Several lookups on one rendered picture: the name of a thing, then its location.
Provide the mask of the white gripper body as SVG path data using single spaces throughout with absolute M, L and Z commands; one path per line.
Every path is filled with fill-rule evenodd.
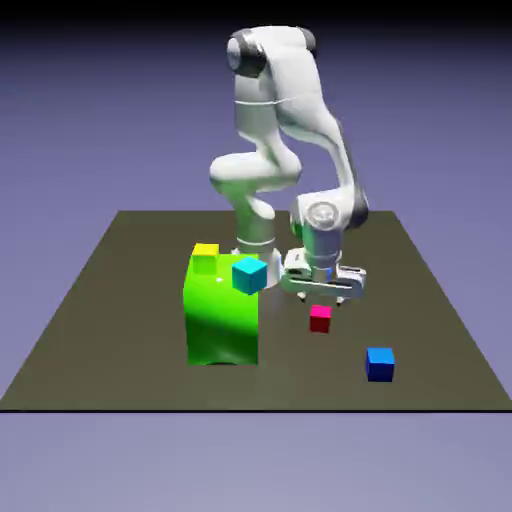
M 360 267 L 341 265 L 329 269 L 311 267 L 304 248 L 290 249 L 281 272 L 280 285 L 289 292 L 356 299 L 363 295 L 367 273 Z

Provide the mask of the small red cube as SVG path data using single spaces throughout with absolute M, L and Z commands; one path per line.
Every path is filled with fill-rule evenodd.
M 313 304 L 309 314 L 309 329 L 311 332 L 325 333 L 330 330 L 332 308 L 330 306 Z

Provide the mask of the small cyan cube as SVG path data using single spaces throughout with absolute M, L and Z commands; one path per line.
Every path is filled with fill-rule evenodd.
M 232 285 L 246 295 L 253 295 L 267 286 L 267 264 L 245 257 L 232 265 Z

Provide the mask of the small blue cube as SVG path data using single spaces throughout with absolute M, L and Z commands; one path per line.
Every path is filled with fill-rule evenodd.
M 370 382 L 392 382 L 395 370 L 393 350 L 389 347 L 368 347 L 365 368 Z

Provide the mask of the small yellow cube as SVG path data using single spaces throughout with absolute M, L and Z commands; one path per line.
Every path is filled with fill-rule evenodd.
M 218 258 L 218 243 L 196 243 L 191 254 L 193 271 L 198 274 L 215 275 Z

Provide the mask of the large green box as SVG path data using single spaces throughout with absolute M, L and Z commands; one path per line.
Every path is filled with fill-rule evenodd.
M 232 266 L 242 255 L 221 254 L 214 273 L 190 260 L 183 286 L 187 358 L 190 365 L 256 365 L 259 355 L 258 295 L 232 285 Z

